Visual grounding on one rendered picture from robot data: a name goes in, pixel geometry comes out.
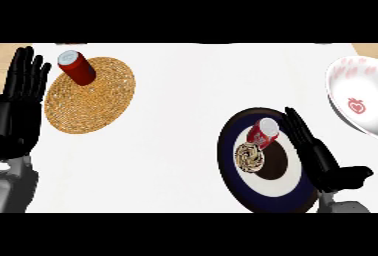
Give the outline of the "plain dark red can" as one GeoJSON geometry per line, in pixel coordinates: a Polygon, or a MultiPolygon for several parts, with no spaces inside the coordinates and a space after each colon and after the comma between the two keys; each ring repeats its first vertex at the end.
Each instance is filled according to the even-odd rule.
{"type": "Polygon", "coordinates": [[[79,51],[68,50],[60,55],[58,66],[80,86],[95,81],[97,71],[79,51]]]}

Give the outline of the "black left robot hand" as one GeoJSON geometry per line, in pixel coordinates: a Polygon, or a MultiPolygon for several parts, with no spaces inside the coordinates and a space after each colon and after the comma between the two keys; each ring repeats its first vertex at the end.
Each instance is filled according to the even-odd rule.
{"type": "Polygon", "coordinates": [[[29,155],[39,142],[51,68],[32,46],[17,49],[0,94],[0,161],[29,155]]]}

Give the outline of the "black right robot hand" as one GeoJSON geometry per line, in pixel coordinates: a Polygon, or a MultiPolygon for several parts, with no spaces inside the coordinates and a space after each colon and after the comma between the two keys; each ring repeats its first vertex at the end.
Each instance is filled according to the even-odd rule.
{"type": "Polygon", "coordinates": [[[342,167],[336,157],[308,127],[291,107],[283,114],[283,125],[312,184],[321,192],[331,193],[345,189],[359,189],[374,172],[367,166],[342,167]]]}

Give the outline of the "round woven wicker placemat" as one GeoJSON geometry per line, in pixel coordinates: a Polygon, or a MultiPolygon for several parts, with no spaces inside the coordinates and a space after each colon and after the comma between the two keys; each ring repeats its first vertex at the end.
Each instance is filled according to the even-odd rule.
{"type": "Polygon", "coordinates": [[[68,134],[86,134],[110,125],[126,111],[136,79],[128,64],[111,57],[89,59],[95,81],[80,86],[67,74],[52,83],[45,99],[51,125],[68,134]]]}

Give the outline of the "red can with white print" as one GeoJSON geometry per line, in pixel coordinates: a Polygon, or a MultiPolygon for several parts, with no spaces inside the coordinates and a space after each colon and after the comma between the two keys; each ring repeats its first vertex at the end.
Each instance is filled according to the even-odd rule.
{"type": "Polygon", "coordinates": [[[247,134],[247,141],[256,144],[262,150],[268,148],[280,136],[280,125],[272,118],[262,118],[247,134]]]}

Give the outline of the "dark blue and white plate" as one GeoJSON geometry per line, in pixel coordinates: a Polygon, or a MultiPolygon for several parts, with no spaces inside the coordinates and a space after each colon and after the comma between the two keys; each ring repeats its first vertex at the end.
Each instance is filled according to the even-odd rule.
{"type": "Polygon", "coordinates": [[[262,169],[246,172],[237,164],[237,149],[247,142],[247,134],[263,118],[283,120],[283,112],[250,108],[229,119],[219,136],[218,162],[228,189],[255,213],[306,213],[318,200],[318,191],[308,178],[284,127],[278,139],[263,150],[262,169]]]}

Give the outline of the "cupcake with swirled frosting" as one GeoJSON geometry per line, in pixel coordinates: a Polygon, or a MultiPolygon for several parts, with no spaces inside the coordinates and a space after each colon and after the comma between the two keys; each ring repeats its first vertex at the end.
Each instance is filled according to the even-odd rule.
{"type": "Polygon", "coordinates": [[[241,144],[235,151],[237,166],[244,172],[259,172],[265,165],[265,154],[260,147],[246,142],[241,144]]]}

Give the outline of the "white bowl with red strawberry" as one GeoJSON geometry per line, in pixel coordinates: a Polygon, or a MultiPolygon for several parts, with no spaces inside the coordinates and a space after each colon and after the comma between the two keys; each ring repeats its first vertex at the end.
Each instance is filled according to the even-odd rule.
{"type": "Polygon", "coordinates": [[[346,56],[325,73],[330,101],[348,123],[378,139],[378,59],[346,56]]]}

